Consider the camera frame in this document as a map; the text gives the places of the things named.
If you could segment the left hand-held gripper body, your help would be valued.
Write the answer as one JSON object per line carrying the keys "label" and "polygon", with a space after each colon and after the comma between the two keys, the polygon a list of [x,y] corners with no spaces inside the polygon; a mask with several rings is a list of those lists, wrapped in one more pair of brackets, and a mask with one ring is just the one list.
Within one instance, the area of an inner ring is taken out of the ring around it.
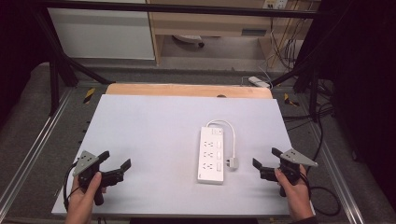
{"label": "left hand-held gripper body", "polygon": [[[95,156],[86,150],[82,151],[73,173],[73,176],[78,177],[78,183],[81,188],[88,188],[93,176],[97,172],[100,172],[100,164],[101,163],[98,162],[98,156]],[[122,182],[124,173],[125,172],[123,172],[120,168],[108,172],[102,172],[101,184],[94,195],[94,202],[97,206],[104,203],[102,188],[115,186],[119,182]]]}

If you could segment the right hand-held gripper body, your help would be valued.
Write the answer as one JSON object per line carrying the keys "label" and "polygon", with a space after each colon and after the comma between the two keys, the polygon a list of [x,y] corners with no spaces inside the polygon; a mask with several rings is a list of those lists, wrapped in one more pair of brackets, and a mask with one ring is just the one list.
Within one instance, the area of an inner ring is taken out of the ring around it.
{"label": "right hand-held gripper body", "polygon": [[[292,185],[296,185],[299,179],[303,179],[303,175],[300,172],[301,165],[318,167],[318,164],[315,161],[312,161],[293,148],[286,152],[282,152],[279,159],[280,164],[278,169],[285,175]],[[262,166],[260,169],[260,175],[261,179],[274,182],[277,181],[274,168]]]}

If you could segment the person's right hand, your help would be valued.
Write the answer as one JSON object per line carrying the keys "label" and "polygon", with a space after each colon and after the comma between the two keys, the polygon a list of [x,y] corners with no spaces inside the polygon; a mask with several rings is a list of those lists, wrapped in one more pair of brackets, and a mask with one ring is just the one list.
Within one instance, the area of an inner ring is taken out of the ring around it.
{"label": "person's right hand", "polygon": [[279,169],[275,169],[275,174],[279,185],[285,191],[292,222],[301,224],[308,219],[315,219],[310,203],[308,186],[304,180],[300,177],[292,185]]}

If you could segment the person's left hand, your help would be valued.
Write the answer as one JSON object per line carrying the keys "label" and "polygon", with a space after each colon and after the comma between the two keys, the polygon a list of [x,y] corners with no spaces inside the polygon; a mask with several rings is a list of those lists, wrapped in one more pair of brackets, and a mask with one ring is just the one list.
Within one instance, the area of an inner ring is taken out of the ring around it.
{"label": "person's left hand", "polygon": [[85,191],[79,188],[78,177],[73,180],[67,215],[64,224],[91,224],[92,208],[95,192],[102,180],[102,174],[97,172]]}

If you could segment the white table cover sheet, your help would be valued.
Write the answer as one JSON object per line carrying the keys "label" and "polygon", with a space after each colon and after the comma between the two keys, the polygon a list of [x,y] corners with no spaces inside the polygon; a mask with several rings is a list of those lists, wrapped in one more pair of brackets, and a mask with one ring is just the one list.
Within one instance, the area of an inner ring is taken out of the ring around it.
{"label": "white table cover sheet", "polygon": [[[224,156],[235,156],[239,167],[227,170],[221,185],[200,184],[200,131],[215,119],[224,131]],[[105,94],[80,148],[109,151],[103,171],[132,162],[123,182],[94,207],[96,215],[265,217],[289,212],[277,183],[261,179],[252,165],[256,159],[278,166],[273,147],[291,147],[274,99]]]}

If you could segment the white power strip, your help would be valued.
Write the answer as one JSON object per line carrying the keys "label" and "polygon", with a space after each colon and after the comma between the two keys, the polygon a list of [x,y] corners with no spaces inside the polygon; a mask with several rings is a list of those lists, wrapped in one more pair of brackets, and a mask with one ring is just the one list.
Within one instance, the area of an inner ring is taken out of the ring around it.
{"label": "white power strip", "polygon": [[198,158],[197,181],[221,185],[224,181],[223,130],[202,127]]}

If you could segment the black metal stand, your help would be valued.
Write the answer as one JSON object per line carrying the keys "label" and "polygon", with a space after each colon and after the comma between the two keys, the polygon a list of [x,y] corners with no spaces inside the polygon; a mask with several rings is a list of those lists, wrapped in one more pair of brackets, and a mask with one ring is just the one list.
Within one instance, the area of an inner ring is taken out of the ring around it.
{"label": "black metal stand", "polygon": [[293,86],[296,93],[302,93],[307,87],[310,87],[308,117],[314,122],[318,122],[318,66],[314,61],[301,62],[287,74],[271,80],[270,84],[272,87],[275,87],[294,76],[298,76],[297,81]]}
{"label": "black metal stand", "polygon": [[30,10],[35,18],[35,22],[40,28],[40,33],[43,35],[45,47],[49,55],[51,95],[49,114],[51,116],[60,107],[59,78],[63,80],[66,87],[76,87],[78,84],[78,78],[74,73],[74,68],[101,84],[112,84],[112,81],[99,76],[65,54],[55,28],[50,23],[50,15],[44,7],[31,6]]}

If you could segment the white power adapter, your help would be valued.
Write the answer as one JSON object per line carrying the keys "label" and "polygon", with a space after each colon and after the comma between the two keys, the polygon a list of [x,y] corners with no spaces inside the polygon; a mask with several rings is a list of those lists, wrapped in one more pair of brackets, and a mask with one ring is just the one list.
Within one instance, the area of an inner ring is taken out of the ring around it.
{"label": "white power adapter", "polygon": [[270,85],[268,83],[259,79],[258,77],[249,77],[247,80],[256,87],[267,88],[267,89],[270,88]]}

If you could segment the wooden table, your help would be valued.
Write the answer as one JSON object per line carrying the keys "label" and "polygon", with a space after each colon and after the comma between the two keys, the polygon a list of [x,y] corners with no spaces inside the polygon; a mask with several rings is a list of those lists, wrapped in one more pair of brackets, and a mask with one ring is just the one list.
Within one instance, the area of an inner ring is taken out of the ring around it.
{"label": "wooden table", "polygon": [[113,83],[107,87],[106,94],[260,99],[273,98],[273,94],[267,88],[185,84]]}

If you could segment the black curtain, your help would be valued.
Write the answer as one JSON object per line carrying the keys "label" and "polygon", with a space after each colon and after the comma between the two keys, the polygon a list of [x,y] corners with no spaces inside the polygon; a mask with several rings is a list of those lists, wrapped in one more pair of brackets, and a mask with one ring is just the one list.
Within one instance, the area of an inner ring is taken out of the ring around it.
{"label": "black curtain", "polygon": [[354,0],[322,74],[358,155],[396,207],[396,0]]}
{"label": "black curtain", "polygon": [[19,101],[31,71],[48,60],[27,2],[0,0],[0,125]]}

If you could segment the white cabinet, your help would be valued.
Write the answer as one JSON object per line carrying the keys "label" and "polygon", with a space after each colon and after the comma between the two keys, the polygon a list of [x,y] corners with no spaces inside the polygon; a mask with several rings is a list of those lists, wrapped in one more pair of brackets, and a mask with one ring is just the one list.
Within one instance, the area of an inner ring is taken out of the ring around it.
{"label": "white cabinet", "polygon": [[147,12],[49,8],[49,14],[69,57],[155,58]]}

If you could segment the chair base with wheel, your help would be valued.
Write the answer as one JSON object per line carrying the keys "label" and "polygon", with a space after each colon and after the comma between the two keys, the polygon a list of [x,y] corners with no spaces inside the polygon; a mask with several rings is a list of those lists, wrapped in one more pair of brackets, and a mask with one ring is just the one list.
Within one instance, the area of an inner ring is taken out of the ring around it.
{"label": "chair base with wheel", "polygon": [[175,39],[185,43],[197,44],[199,48],[205,46],[203,39],[199,35],[175,35]]}

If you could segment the aluminium rail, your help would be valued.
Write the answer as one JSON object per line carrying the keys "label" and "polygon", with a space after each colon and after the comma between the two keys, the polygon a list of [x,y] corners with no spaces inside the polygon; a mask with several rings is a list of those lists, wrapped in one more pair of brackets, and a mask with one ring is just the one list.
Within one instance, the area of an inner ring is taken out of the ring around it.
{"label": "aluminium rail", "polygon": [[319,126],[316,123],[310,124],[310,129],[315,139],[320,144],[319,156],[323,160],[324,166],[328,171],[331,178],[334,189],[340,200],[341,205],[344,208],[346,217],[350,224],[364,224],[364,218],[361,214],[359,207],[357,206],[353,195],[347,185],[347,182],[339,169],[335,159],[333,158],[330,149],[320,133]]}
{"label": "aluminium rail", "polygon": [[7,185],[5,192],[0,197],[0,219],[4,219],[7,215],[8,210],[15,201],[23,183],[25,182],[27,176],[31,172],[36,160],[38,159],[43,147],[46,145],[53,129],[58,123],[61,115],[63,114],[70,95],[73,93],[74,88],[67,88],[60,99],[60,105],[55,110],[54,114],[49,116],[46,120],[44,127],[41,129],[39,135],[35,139],[34,143],[31,145],[27,155],[23,159],[19,169],[16,174],[11,179],[10,183]]}

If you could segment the white wall socket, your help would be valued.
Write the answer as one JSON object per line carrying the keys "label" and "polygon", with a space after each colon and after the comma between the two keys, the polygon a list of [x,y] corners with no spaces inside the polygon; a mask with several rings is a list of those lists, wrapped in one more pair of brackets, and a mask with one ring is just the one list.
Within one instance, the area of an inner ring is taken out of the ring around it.
{"label": "white wall socket", "polygon": [[263,8],[285,9],[288,0],[264,0]]}

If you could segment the black metal frame bar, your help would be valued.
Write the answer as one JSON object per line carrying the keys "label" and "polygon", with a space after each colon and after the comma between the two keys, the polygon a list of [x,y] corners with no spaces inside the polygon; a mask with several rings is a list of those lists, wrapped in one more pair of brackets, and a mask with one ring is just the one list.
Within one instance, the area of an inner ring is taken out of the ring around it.
{"label": "black metal frame bar", "polygon": [[42,7],[88,9],[88,10],[113,10],[113,11],[136,11],[136,12],[159,12],[159,13],[185,13],[185,14],[208,14],[208,15],[235,15],[249,17],[270,18],[298,18],[298,19],[322,19],[329,16],[328,12],[297,11],[286,9],[256,9],[238,7],[210,7],[210,6],[184,6],[164,4],[137,4],[117,2],[93,2],[72,0],[35,0]]}

